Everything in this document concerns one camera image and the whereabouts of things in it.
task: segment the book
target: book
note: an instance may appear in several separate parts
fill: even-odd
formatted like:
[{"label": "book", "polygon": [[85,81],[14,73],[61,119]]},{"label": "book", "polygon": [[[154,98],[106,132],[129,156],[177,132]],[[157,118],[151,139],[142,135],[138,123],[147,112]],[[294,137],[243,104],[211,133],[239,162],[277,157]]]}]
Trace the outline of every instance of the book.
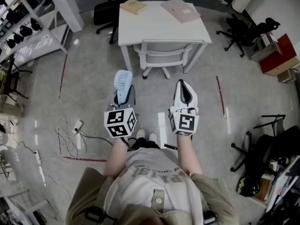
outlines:
[{"label": "book", "polygon": [[144,4],[142,2],[139,2],[137,0],[128,0],[120,5],[120,8],[133,13],[135,15],[138,15],[145,9],[147,9],[147,4]]},{"label": "book", "polygon": [[187,23],[200,18],[200,14],[183,0],[165,1],[161,6],[181,23]]}]

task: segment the helmet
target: helmet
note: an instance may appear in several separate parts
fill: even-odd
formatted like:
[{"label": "helmet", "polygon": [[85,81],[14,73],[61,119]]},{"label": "helmet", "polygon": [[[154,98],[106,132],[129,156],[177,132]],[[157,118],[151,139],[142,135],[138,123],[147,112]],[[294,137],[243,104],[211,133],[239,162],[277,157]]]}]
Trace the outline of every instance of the helmet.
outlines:
[{"label": "helmet", "polygon": [[252,197],[258,194],[260,188],[261,185],[259,181],[248,176],[243,176],[240,178],[235,190],[244,197]]}]

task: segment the white t-shirt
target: white t-shirt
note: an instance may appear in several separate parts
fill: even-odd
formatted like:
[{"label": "white t-shirt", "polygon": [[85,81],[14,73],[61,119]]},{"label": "white t-shirt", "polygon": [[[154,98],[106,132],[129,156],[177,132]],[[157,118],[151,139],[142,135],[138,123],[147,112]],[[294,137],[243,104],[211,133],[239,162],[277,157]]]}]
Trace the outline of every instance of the white t-shirt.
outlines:
[{"label": "white t-shirt", "polygon": [[203,225],[200,192],[173,162],[172,153],[174,151],[146,148],[129,152],[126,168],[106,195],[104,210],[107,214],[119,218],[128,204],[151,208],[154,190],[163,190],[163,212],[186,211],[194,225]]}]

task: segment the pink notebook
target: pink notebook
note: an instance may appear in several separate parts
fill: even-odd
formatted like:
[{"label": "pink notebook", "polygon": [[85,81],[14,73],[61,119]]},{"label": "pink notebook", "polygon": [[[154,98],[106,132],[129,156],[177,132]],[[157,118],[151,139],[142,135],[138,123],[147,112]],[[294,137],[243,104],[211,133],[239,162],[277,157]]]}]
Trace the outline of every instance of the pink notebook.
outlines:
[{"label": "pink notebook", "polygon": [[161,6],[181,23],[187,23],[200,18],[200,14],[183,0],[165,1]]}]

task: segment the black office chair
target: black office chair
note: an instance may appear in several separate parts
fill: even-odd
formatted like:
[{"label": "black office chair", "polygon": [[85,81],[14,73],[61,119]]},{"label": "black office chair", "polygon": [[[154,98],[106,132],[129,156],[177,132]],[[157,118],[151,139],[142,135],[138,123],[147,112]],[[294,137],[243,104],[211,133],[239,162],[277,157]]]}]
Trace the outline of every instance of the black office chair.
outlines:
[{"label": "black office chair", "polygon": [[249,131],[246,132],[246,135],[249,136],[248,151],[238,148],[235,143],[231,144],[231,147],[246,155],[236,168],[230,168],[231,172],[236,172],[245,164],[245,175],[256,181],[259,181],[266,171],[276,177],[278,173],[269,168],[272,159],[278,160],[281,157],[291,158],[291,156],[300,155],[300,129],[298,126],[293,126],[277,136],[263,135],[256,144],[252,143],[252,134]]},{"label": "black office chair", "polygon": [[246,23],[243,20],[239,20],[236,15],[232,14],[232,16],[233,18],[226,18],[226,21],[230,26],[230,29],[227,31],[231,32],[231,34],[223,31],[217,31],[217,34],[222,33],[230,37],[232,39],[231,43],[228,47],[224,48],[224,50],[228,51],[232,44],[236,43],[242,52],[240,55],[241,58],[245,55],[242,46],[253,46],[253,40],[255,38],[259,37],[261,34],[276,30],[280,26],[280,23],[268,17],[266,19],[266,23],[261,22],[257,26],[249,28]]},{"label": "black office chair", "polygon": [[113,27],[109,44],[113,44],[113,37],[119,25],[119,8],[120,4],[127,0],[108,0],[108,2],[100,3],[94,9],[94,24],[101,25],[109,23],[99,29],[96,33],[99,34],[102,29]]}]

